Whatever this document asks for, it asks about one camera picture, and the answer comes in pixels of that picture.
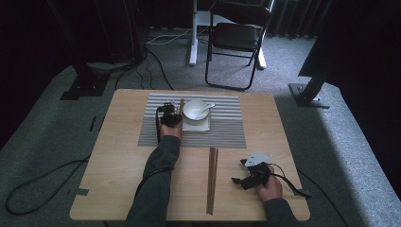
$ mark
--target spoon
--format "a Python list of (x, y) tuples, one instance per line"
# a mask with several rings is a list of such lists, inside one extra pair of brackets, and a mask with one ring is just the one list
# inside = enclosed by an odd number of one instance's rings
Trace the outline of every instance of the spoon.
[(208, 104), (207, 106), (205, 106), (204, 108), (202, 108), (200, 110), (191, 112), (189, 117), (191, 117), (192, 119), (197, 119), (204, 111), (206, 111), (207, 109), (210, 109), (214, 106), (216, 106), (215, 103)]

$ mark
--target white saucer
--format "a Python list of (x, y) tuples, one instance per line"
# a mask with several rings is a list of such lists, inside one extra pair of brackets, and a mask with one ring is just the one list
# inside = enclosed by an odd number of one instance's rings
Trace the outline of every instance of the white saucer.
[(191, 125), (186, 122), (183, 117), (183, 131), (209, 131), (210, 130), (210, 113), (201, 121), (199, 125)]

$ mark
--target black chair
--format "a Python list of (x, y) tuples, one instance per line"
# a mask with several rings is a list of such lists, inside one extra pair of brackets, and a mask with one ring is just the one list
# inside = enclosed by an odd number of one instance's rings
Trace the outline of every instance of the black chair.
[[(215, 15), (219, 15), (232, 23), (217, 23), (216, 26), (214, 26), (213, 21)], [(247, 90), (252, 86), (254, 71), (259, 58), (259, 50), (265, 37), (269, 18), (269, 10), (261, 5), (247, 5), (221, 1), (215, 3), (210, 10), (209, 44), (205, 73), (205, 81), (207, 84), (240, 91)], [(251, 52), (252, 55), (218, 53), (213, 52), (214, 49)], [(250, 59), (247, 66), (250, 66), (252, 60), (254, 60), (249, 85), (246, 87), (233, 87), (209, 82), (209, 62), (212, 60), (212, 54)]]

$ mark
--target gray carpet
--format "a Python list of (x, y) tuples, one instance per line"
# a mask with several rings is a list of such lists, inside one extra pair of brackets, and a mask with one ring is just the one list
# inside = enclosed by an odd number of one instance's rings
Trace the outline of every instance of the gray carpet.
[[(152, 32), (151, 36), (174, 31)], [(148, 45), (163, 64), (166, 78), (174, 90), (224, 91), (204, 82), (206, 45), (200, 42), (198, 62), (189, 66), (189, 40), (177, 39), (168, 44)], [(315, 181), (331, 198), (349, 226), (400, 226), (401, 202), (393, 192), (355, 118), (337, 87), (325, 84), (320, 97), (330, 109), (297, 107), (288, 88), (289, 83), (308, 83), (299, 78), (313, 39), (266, 38), (263, 50), (268, 68), (256, 71), (247, 93), (274, 95), (288, 137), (296, 166)], [(248, 73), (234, 61), (214, 59), (211, 73), (219, 71), (221, 82), (246, 83)], [(94, 63), (93, 67), (115, 65)], [(82, 96), (79, 100), (61, 101), (76, 77), (68, 67), (54, 77), (26, 120), (0, 152), (0, 200), (4, 206), (12, 188), (50, 169), (83, 159), (95, 144), (100, 121), (91, 125), (94, 116), (102, 119), (107, 112), (114, 86), (122, 72), (111, 75), (103, 96)], [(118, 88), (169, 90), (161, 67), (149, 54), (137, 70), (124, 75)], [(35, 207), (47, 198), (77, 166), (70, 165), (23, 190), (11, 199), (15, 210)], [(0, 226), (104, 226), (101, 221), (74, 221), (69, 210), (74, 200), (85, 165), (42, 209), (25, 216), (13, 216), (3, 208)], [(323, 193), (300, 174), (303, 187), (314, 197), (308, 201), (311, 218), (303, 226), (344, 226), (334, 207)], [(110, 221), (122, 226), (122, 221)], [(198, 223), (198, 226), (257, 226), (253, 223)]]

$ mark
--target gray placemat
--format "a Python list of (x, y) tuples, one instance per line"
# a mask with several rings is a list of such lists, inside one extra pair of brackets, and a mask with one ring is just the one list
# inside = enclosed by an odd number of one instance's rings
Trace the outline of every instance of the gray placemat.
[(183, 131), (182, 147), (189, 148), (246, 148), (242, 114), (238, 96), (208, 96), (187, 94), (154, 94), (148, 96), (144, 121), (139, 135), (138, 146), (156, 147), (157, 134), (155, 115), (158, 107), (165, 102), (179, 106), (193, 99), (216, 103), (210, 112), (209, 131)]

